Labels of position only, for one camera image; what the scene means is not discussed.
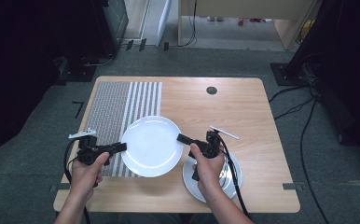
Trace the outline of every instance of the black and white striped cloth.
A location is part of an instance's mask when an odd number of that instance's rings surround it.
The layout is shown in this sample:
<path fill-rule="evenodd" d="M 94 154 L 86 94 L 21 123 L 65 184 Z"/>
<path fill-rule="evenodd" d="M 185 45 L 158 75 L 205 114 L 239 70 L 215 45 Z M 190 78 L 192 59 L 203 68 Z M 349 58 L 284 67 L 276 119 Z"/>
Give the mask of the black and white striped cloth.
<path fill-rule="evenodd" d="M 136 120 L 159 116 L 161 82 L 100 82 L 92 99 L 85 129 L 96 130 L 98 145 L 119 142 Z M 104 166 L 103 176 L 136 177 L 115 154 L 110 165 Z"/>

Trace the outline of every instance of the wooden table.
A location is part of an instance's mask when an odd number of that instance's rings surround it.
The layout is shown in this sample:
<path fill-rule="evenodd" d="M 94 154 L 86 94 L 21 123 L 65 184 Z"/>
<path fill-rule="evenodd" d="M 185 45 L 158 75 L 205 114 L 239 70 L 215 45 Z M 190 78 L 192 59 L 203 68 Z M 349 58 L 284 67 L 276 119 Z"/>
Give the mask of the wooden table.
<path fill-rule="evenodd" d="M 80 131 L 84 130 L 99 82 L 162 82 L 160 115 L 171 119 L 182 134 L 205 140 L 210 125 L 240 136 L 222 134 L 229 151 L 242 167 L 241 192 L 251 213 L 296 213 L 298 196 L 283 183 L 293 183 L 263 83 L 258 78 L 232 77 L 99 77 L 92 91 Z M 208 87 L 217 94 L 208 94 Z M 148 177 L 105 177 L 87 207 L 91 212 L 206 213 L 205 203 L 194 198 L 183 182 L 180 162 L 167 174 Z M 54 202 L 60 211 L 69 193 L 59 190 Z M 237 197 L 234 202 L 239 205 Z"/>
<path fill-rule="evenodd" d="M 229 18 L 274 19 L 274 26 L 285 49 L 290 49 L 305 21 L 315 16 L 321 0 L 179 0 L 178 45 L 182 45 L 182 17 L 220 16 Z"/>

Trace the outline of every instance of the white plate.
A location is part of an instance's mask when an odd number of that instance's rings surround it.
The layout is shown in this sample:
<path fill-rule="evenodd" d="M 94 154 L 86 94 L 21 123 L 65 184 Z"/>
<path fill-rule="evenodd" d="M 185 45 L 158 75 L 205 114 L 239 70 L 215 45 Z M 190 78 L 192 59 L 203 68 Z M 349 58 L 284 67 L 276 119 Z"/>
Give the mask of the white plate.
<path fill-rule="evenodd" d="M 164 175 L 179 162 L 183 144 L 178 142 L 179 128 L 169 119 L 148 116 L 136 120 L 122 135 L 127 150 L 121 152 L 125 165 L 146 177 Z"/>
<path fill-rule="evenodd" d="M 232 158 L 232 161 L 235 165 L 236 174 L 238 175 L 238 185 L 240 187 L 242 185 L 241 166 L 239 165 L 238 161 L 235 159 L 235 157 L 231 153 L 229 153 L 229 155 Z M 197 198 L 201 202 L 206 203 L 200 190 L 198 189 L 198 181 L 195 181 L 194 179 L 192 179 L 192 175 L 194 174 L 194 170 L 192 169 L 192 166 L 196 162 L 197 161 L 192 159 L 191 157 L 187 157 L 186 162 L 184 163 L 184 166 L 183 166 L 183 180 L 184 180 L 184 183 L 186 184 L 188 191 L 195 198 Z M 222 177 L 220 178 L 220 185 L 222 186 L 222 189 L 224 190 L 224 192 L 230 198 L 233 198 L 236 195 L 236 189 L 235 189 L 235 186 L 233 185 L 231 171 L 230 171 L 229 167 L 227 168 L 227 171 L 225 171 L 225 166 L 226 165 L 224 165 L 223 170 L 221 171 Z"/>

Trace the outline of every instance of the round hole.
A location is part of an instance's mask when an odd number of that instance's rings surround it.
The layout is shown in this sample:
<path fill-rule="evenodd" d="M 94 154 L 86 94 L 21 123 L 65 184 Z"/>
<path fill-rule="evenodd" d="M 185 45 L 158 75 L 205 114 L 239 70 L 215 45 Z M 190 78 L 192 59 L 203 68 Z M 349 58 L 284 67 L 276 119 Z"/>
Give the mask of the round hole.
<path fill-rule="evenodd" d="M 211 95 L 214 95 L 217 93 L 217 89 L 215 87 L 208 87 L 206 89 L 207 93 L 211 94 Z"/>

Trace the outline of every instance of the hand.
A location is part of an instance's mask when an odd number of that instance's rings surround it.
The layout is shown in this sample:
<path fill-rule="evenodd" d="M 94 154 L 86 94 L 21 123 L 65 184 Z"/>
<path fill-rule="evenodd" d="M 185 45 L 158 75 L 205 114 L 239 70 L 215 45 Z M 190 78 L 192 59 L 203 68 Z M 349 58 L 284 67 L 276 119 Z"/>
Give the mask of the hand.
<path fill-rule="evenodd" d="M 204 196 L 211 189 L 221 189 L 219 177 L 224 166 L 224 154 L 218 153 L 216 157 L 207 159 L 196 144 L 191 144 L 191 151 L 197 160 L 197 166 L 194 169 L 198 169 L 200 178 L 198 188 L 202 195 Z"/>
<path fill-rule="evenodd" d="M 92 197 L 95 183 L 99 184 L 103 180 L 102 166 L 108 157 L 108 152 L 102 153 L 95 163 L 90 166 L 75 160 L 72 166 L 72 187 L 70 194 L 76 195 L 86 203 Z"/>
<path fill-rule="evenodd" d="M 104 152 L 90 166 L 78 160 L 73 161 L 70 193 L 55 224 L 81 223 L 83 208 L 92 197 L 93 186 L 103 180 L 102 166 L 108 157 L 109 153 Z"/>

